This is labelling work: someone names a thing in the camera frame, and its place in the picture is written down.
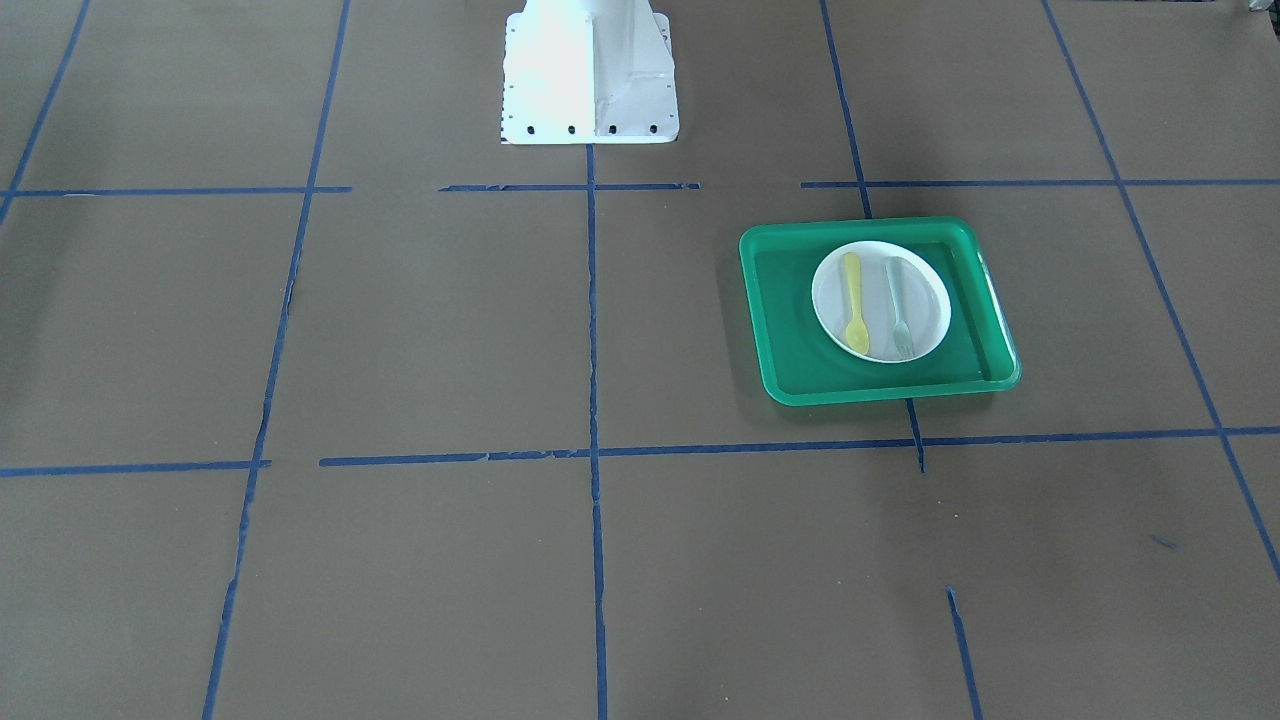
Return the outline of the white round plate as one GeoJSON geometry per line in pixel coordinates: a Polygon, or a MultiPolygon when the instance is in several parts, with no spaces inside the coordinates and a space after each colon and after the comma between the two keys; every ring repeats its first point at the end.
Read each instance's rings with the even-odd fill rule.
{"type": "Polygon", "coordinates": [[[812,306],[823,332],[846,354],[878,364],[904,364],[893,346],[893,313],[884,261],[897,256],[906,263],[905,305],[915,357],[940,347],[951,325],[952,307],[938,272],[918,254],[881,240],[864,240],[837,247],[820,260],[812,278],[812,306]],[[849,301],[841,258],[855,252],[861,259],[863,315],[870,332],[870,356],[860,356],[845,343],[849,301]]]}

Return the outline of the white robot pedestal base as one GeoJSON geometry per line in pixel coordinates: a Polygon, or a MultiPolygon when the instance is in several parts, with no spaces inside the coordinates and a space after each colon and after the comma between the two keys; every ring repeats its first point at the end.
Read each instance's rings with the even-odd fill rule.
{"type": "Polygon", "coordinates": [[[669,18],[649,1],[527,1],[504,41],[502,143],[678,138],[669,18]]]}

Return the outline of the green plastic tray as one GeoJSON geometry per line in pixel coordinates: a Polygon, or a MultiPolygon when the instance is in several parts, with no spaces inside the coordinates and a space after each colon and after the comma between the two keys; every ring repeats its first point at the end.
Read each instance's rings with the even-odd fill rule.
{"type": "Polygon", "coordinates": [[[792,407],[1000,392],[1021,379],[1021,360],[973,228],[955,217],[756,225],[740,256],[762,382],[792,407]],[[938,272],[951,325],[938,348],[904,364],[854,357],[823,332],[812,278],[828,252],[881,240],[938,272]]]}

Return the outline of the yellow plastic spoon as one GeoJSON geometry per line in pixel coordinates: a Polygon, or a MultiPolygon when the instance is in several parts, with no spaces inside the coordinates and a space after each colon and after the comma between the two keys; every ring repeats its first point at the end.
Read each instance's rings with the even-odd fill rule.
{"type": "Polygon", "coordinates": [[[860,356],[870,356],[870,332],[863,315],[861,259],[855,252],[841,258],[844,288],[847,295],[849,320],[844,331],[845,343],[860,356]]]}

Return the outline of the pale green plastic fork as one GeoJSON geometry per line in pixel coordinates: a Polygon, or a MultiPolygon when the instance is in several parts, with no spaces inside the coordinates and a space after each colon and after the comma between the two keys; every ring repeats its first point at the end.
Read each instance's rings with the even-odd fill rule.
{"type": "Polygon", "coordinates": [[[886,281],[893,313],[891,336],[899,359],[904,363],[915,357],[913,333],[906,316],[905,269],[906,263],[901,258],[892,256],[884,261],[886,281]]]}

